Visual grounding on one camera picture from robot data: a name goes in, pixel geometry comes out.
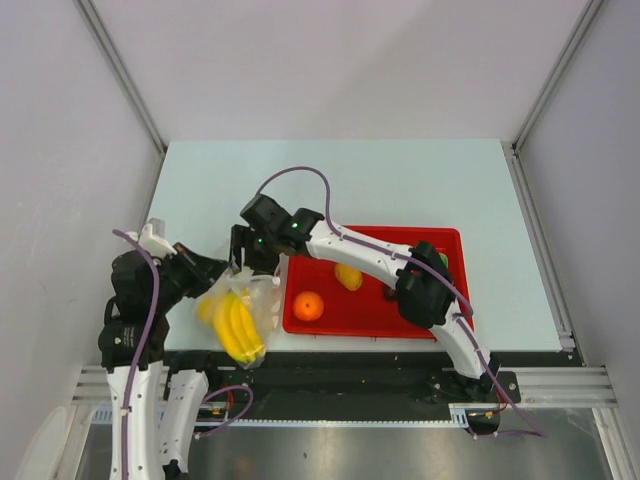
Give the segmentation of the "fake yellow banana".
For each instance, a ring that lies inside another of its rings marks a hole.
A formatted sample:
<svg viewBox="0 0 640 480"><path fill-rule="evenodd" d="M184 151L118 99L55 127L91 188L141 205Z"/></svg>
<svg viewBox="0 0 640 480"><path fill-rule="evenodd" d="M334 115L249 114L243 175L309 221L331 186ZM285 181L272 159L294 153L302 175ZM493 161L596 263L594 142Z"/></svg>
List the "fake yellow banana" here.
<svg viewBox="0 0 640 480"><path fill-rule="evenodd" d="M225 352L237 363L248 366L265 354L265 343L253 317L234 292L229 291L214 308L212 325Z"/></svg>

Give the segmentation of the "clear zip top bag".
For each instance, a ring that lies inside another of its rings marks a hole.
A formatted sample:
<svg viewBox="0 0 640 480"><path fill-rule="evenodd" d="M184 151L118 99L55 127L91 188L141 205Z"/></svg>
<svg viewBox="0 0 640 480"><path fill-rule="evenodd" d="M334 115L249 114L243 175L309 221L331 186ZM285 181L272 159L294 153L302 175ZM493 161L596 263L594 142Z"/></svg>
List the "clear zip top bag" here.
<svg viewBox="0 0 640 480"><path fill-rule="evenodd" d="M229 291L237 294L249 309L257 331L266 347L264 356L254 364L244 366L234 361L245 370L258 368L266 357L270 337L280 323L280 314L284 302L284 281L279 271L276 271L274 275L266 275L255 274L248 267L242 268L237 273L228 268L218 281L197 299L196 306L204 296L214 296L220 301ZM212 329L216 335L213 326L204 326Z"/></svg>

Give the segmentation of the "fake orange fruit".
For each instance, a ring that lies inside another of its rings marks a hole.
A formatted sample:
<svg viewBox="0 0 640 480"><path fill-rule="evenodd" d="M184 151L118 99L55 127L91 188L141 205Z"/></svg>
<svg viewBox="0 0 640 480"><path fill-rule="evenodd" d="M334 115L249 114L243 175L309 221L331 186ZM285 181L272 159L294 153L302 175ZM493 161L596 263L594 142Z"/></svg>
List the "fake orange fruit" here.
<svg viewBox="0 0 640 480"><path fill-rule="evenodd" d="M299 293L293 302L294 316L303 322L318 320L324 313L324 301L322 297L313 291Z"/></svg>

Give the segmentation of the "fake yellow mango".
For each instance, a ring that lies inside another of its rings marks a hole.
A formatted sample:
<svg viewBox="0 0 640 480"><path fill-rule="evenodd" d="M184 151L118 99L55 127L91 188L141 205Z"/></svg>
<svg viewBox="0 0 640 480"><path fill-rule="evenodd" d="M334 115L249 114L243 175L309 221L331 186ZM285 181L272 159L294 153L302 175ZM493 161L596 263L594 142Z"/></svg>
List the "fake yellow mango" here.
<svg viewBox="0 0 640 480"><path fill-rule="evenodd" d="M336 264L334 274L337 281L348 291L355 292L360 289L363 283L361 271L344 264Z"/></svg>

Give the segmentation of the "fake dark purple fruit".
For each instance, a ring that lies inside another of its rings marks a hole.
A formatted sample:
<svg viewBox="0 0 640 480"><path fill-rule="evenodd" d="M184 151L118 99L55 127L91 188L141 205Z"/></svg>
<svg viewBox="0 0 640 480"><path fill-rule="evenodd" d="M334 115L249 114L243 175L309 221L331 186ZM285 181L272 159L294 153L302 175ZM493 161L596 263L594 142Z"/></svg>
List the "fake dark purple fruit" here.
<svg viewBox="0 0 640 480"><path fill-rule="evenodd" d="M384 285L383 286L383 297L388 300L388 301L396 301L397 300L397 293L396 290L389 287L388 285Z"/></svg>

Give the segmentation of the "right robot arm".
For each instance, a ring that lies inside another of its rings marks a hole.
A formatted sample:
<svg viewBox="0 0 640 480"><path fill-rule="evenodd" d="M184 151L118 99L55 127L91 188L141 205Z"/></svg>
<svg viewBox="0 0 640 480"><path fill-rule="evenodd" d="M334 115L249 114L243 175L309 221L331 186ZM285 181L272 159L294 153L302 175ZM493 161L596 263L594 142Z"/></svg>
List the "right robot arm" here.
<svg viewBox="0 0 640 480"><path fill-rule="evenodd" d="M359 270L394 290L400 316L430 331L454 369L454 391L481 402L497 390L498 363L470 329L473 309L431 244L388 243L332 221L328 213L289 213L274 199L255 195L231 228L230 263L258 273L275 272L282 255L331 261Z"/></svg>

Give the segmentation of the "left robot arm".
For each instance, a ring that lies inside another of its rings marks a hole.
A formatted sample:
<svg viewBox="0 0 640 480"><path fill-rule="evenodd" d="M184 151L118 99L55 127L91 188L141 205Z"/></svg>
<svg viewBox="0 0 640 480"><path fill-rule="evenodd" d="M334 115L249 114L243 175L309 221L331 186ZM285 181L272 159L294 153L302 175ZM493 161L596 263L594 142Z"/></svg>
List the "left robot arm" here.
<svg viewBox="0 0 640 480"><path fill-rule="evenodd" d="M183 299L206 293L227 266L181 243L156 255L137 246L113 260L114 295L98 338L113 412L111 478L189 478L195 422L222 375L211 351L164 360L167 315Z"/></svg>

